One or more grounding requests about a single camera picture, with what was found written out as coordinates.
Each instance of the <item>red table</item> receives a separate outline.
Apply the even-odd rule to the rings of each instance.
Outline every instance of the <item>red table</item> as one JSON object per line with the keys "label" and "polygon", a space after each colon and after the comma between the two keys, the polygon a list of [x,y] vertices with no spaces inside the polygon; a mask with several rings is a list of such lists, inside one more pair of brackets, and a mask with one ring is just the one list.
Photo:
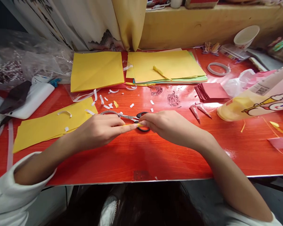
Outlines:
{"label": "red table", "polygon": [[[202,55],[197,50],[197,57],[202,68],[208,74],[209,82],[224,83],[228,79],[237,77],[240,72],[253,68],[249,62],[235,64],[234,61],[221,55]],[[211,62],[220,62],[230,66],[231,72],[225,77],[210,74],[206,67]],[[161,84],[163,92],[152,96],[155,89],[137,87],[131,91],[122,89],[118,93],[108,94],[108,89],[101,89],[98,93],[106,96],[109,101],[117,101],[118,112],[126,115],[136,115],[141,111],[154,112],[160,110],[176,110],[189,121],[200,128],[209,131],[215,136],[222,148],[247,176],[283,175],[283,150],[277,151],[266,140],[275,137],[263,118],[246,120],[246,126],[241,133],[243,121],[226,122],[216,114],[219,103],[207,103],[204,107],[211,113],[213,119],[200,113],[201,125],[198,124],[189,107],[198,102],[194,85],[167,85]],[[167,95],[175,92],[180,99],[176,107],[168,105]],[[70,97],[63,86],[59,86],[47,100],[36,110],[30,118],[44,116],[62,107],[72,104]],[[106,110],[100,101],[96,103],[98,112]],[[264,115],[266,121],[274,121],[283,125],[283,111]],[[14,136],[20,119],[13,119]],[[55,139],[33,145],[14,155],[14,163],[34,151],[43,151]],[[6,172],[8,149],[8,130],[4,128],[0,136],[0,176]],[[176,146],[160,138],[153,132],[143,133],[139,130],[131,131],[117,137],[110,144],[95,150],[84,151],[64,161],[56,175],[48,185],[117,183],[150,180],[192,180],[211,178],[212,172],[202,156],[188,148]]]}

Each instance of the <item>barcode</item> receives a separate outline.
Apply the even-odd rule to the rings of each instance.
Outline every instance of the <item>barcode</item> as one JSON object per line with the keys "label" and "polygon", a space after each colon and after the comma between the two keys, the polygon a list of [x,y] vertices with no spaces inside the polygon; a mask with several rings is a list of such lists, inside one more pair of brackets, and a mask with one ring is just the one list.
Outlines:
{"label": "barcode", "polygon": [[267,90],[268,89],[261,87],[260,89],[258,89],[256,93],[259,95],[264,95]]}

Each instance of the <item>paper cup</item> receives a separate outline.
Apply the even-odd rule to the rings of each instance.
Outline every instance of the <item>paper cup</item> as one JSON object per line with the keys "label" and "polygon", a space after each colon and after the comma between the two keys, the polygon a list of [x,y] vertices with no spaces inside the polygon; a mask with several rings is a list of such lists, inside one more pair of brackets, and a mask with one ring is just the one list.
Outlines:
{"label": "paper cup", "polygon": [[240,49],[246,49],[249,47],[260,31],[260,27],[257,25],[249,26],[241,30],[234,38],[235,46]]}

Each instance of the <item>white sleeve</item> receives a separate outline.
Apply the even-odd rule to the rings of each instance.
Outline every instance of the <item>white sleeve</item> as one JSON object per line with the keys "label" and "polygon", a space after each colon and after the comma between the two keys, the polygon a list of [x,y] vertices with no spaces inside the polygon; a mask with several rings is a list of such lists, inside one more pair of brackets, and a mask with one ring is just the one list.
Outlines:
{"label": "white sleeve", "polygon": [[229,208],[222,209],[228,217],[227,226],[282,226],[273,213],[273,220],[271,222],[264,222],[235,212]]}
{"label": "white sleeve", "polygon": [[40,153],[34,152],[27,155],[0,177],[0,226],[24,226],[28,219],[26,209],[37,199],[41,190],[54,176],[56,170],[50,177],[38,184],[28,186],[15,183],[14,171]]}

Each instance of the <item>red glitter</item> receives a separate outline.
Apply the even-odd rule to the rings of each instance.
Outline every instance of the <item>red glitter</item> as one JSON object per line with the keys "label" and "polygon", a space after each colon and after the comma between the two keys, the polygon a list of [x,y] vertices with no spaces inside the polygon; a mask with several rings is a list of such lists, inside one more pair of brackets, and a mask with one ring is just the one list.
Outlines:
{"label": "red glitter", "polygon": [[156,89],[156,92],[152,92],[151,96],[158,96],[159,94],[163,92],[163,88],[161,88],[160,86],[156,86],[154,88]]}
{"label": "red glitter", "polygon": [[175,95],[175,91],[172,94],[168,94],[167,100],[170,106],[177,106],[180,103],[179,97]]}

